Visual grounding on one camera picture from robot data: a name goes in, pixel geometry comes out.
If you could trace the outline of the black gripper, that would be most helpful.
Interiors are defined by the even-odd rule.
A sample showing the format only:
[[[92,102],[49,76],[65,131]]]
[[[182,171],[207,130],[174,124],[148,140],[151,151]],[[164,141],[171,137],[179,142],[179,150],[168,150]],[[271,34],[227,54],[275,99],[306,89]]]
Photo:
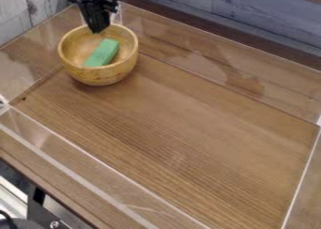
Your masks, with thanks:
[[[80,7],[81,15],[93,34],[111,24],[110,12],[118,9],[118,0],[68,0]]]

